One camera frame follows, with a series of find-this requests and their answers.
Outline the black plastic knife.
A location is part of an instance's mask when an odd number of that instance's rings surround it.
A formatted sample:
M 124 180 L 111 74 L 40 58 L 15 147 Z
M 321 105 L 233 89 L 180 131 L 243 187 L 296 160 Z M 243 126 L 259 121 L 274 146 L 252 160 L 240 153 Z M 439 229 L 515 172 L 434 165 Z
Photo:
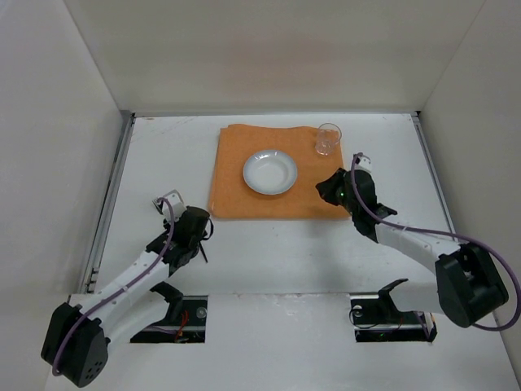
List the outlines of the black plastic knife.
M 205 261 L 205 263 L 208 264 L 208 257 L 207 257 L 206 252 L 204 251 L 204 248 L 203 248 L 202 246 L 200 246 L 200 252 L 201 252 L 201 254 L 202 254 L 203 257 L 204 257 L 204 261 Z

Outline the clear plastic cup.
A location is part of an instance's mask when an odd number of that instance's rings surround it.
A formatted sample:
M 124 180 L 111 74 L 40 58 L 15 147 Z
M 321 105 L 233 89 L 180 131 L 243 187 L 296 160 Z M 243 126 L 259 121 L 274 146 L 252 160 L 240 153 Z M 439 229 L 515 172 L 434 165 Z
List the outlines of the clear plastic cup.
M 336 124 L 330 122 L 321 124 L 317 128 L 316 152 L 322 156 L 330 155 L 339 145 L 342 135 L 342 130 Z

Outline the clear plastic plate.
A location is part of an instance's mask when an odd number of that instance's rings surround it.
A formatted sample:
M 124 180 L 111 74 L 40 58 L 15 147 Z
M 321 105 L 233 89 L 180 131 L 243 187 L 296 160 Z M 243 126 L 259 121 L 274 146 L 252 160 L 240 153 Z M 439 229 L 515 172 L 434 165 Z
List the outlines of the clear plastic plate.
M 290 190 L 298 177 L 294 160 L 279 150 L 263 150 L 251 155 L 243 166 L 243 180 L 253 191 L 277 196 Z

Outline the orange cloth napkin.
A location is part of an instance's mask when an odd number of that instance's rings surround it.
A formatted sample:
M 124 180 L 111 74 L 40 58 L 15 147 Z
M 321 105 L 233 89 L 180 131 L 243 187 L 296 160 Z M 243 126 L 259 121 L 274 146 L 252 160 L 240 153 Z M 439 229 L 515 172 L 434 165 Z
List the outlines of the orange cloth napkin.
M 208 208 L 220 219 L 345 219 L 349 213 L 323 201 L 316 189 L 344 166 L 342 147 L 328 156 L 315 150 L 317 129 L 309 126 L 268 128 L 233 124 L 219 134 Z M 243 179 L 243 167 L 254 153 L 285 152 L 296 163 L 295 184 L 281 195 L 262 195 Z

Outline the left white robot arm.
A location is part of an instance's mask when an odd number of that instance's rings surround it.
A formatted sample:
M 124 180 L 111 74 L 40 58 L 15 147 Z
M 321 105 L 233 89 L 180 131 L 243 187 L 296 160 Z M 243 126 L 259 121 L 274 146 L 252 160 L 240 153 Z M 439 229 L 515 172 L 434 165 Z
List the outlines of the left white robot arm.
M 182 314 L 182 293 L 169 278 L 203 251 L 213 233 L 209 213 L 163 200 L 164 232 L 153 239 L 130 267 L 76 305 L 64 302 L 51 315 L 41 357 L 53 376 L 76 387 L 94 381 L 119 342 L 164 319 Z

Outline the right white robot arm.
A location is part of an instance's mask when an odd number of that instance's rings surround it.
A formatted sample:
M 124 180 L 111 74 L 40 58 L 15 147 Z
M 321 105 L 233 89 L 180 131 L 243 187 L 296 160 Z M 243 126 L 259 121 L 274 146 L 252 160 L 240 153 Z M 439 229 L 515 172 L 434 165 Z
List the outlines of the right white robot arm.
M 381 288 L 379 296 L 394 310 L 444 314 L 459 327 L 470 327 L 509 300 L 483 245 L 407 227 L 396 210 L 378 201 L 373 178 L 365 170 L 337 169 L 316 189 L 322 200 L 351 214 L 361 235 L 406 255 L 435 276 L 430 283 L 403 278 Z

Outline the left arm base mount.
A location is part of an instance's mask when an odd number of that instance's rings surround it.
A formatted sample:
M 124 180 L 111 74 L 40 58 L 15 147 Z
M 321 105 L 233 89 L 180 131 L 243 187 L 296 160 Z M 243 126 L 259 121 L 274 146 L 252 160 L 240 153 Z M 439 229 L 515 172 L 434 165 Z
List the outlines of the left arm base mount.
M 208 296 L 188 296 L 170 305 L 163 319 L 130 339 L 132 344 L 203 344 L 206 338 Z

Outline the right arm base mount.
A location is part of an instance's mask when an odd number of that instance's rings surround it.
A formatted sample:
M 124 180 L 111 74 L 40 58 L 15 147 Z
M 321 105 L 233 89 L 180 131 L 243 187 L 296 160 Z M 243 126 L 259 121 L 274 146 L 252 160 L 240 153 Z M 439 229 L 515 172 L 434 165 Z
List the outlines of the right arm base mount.
M 437 337 L 437 327 L 430 314 L 399 311 L 378 293 L 353 294 L 348 312 L 358 343 L 425 342 Z

